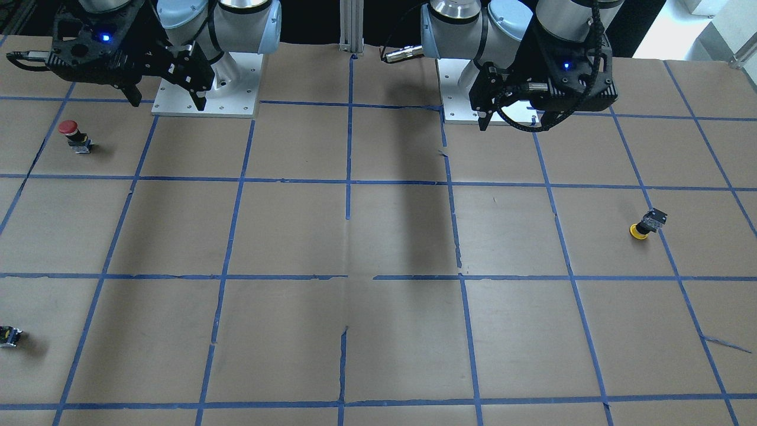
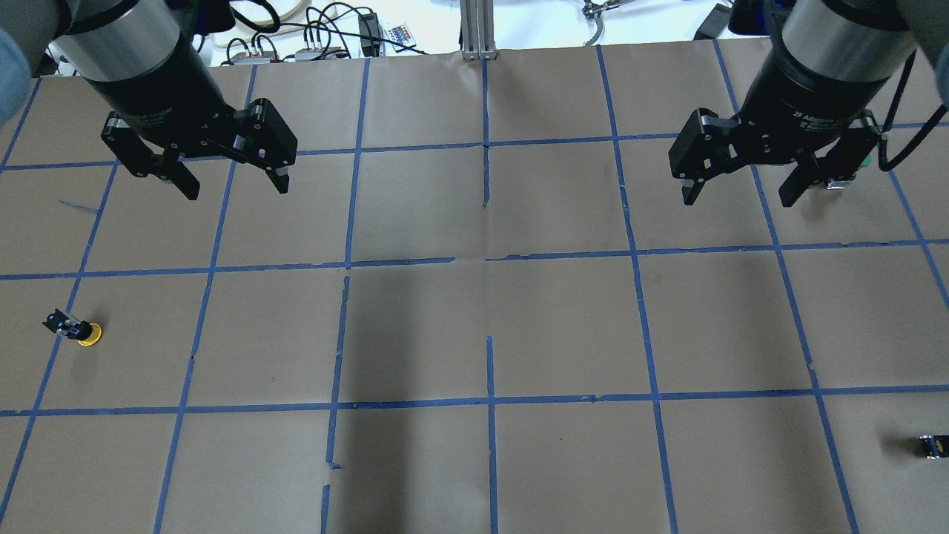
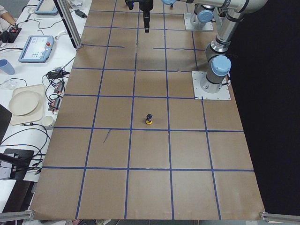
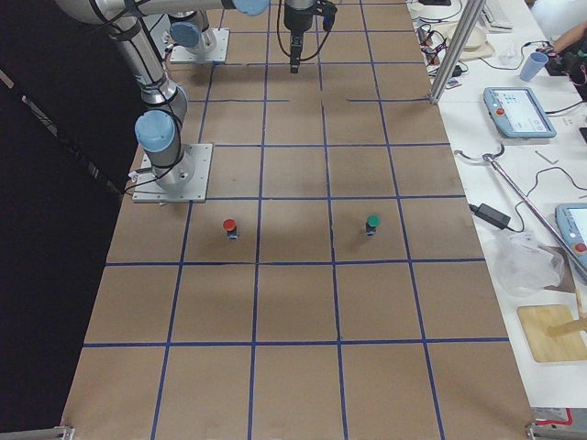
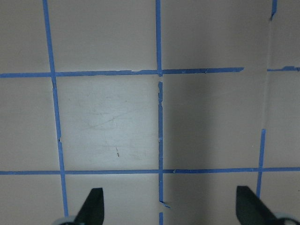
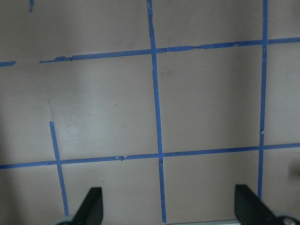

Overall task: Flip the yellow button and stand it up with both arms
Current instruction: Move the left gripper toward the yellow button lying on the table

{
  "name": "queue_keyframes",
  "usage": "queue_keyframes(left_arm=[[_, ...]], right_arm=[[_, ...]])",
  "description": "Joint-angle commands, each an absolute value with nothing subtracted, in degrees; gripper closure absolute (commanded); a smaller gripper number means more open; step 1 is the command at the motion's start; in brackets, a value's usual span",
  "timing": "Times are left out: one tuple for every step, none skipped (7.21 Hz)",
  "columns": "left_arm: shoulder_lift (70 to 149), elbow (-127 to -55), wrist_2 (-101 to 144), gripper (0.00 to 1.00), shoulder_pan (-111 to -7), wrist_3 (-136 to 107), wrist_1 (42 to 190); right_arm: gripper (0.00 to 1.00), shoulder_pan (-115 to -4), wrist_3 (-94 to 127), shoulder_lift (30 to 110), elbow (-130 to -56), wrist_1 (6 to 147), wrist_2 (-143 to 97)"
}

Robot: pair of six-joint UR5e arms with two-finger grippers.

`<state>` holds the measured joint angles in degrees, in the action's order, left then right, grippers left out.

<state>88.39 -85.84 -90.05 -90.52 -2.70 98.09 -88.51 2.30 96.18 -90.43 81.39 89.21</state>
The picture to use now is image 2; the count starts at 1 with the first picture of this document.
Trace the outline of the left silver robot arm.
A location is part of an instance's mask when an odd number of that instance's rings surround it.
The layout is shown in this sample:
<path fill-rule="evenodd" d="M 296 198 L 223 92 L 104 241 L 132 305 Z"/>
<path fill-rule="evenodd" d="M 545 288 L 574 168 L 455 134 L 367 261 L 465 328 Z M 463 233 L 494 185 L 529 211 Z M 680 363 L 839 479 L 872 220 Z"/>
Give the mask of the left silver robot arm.
<path fill-rule="evenodd" d="M 231 1 L 4 1 L 2 121 L 26 104 L 30 79 L 54 45 L 110 106 L 102 141 L 132 175 L 175 185 L 187 199 L 194 156 L 226 156 L 289 187 L 298 139 L 258 98 L 229 105 L 192 41 L 250 20 Z"/>

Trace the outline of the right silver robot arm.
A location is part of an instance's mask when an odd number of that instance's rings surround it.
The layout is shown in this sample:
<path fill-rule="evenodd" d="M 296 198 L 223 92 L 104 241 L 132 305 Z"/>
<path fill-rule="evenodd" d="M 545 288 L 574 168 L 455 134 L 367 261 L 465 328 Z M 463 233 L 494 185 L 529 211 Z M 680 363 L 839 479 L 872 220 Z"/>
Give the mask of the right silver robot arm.
<path fill-rule="evenodd" d="M 729 28 L 765 35 L 772 47 L 733 117 L 695 109 L 675 139 L 669 165 L 684 204 L 719 175 L 794 165 L 778 190 L 782 205 L 793 206 L 807 190 L 847 187 L 874 150 L 880 169 L 892 170 L 947 112 L 945 1 L 741 1 Z M 942 103 L 890 158 L 895 116 L 879 125 L 868 105 L 898 67 L 912 70 L 917 50 L 934 68 Z"/>

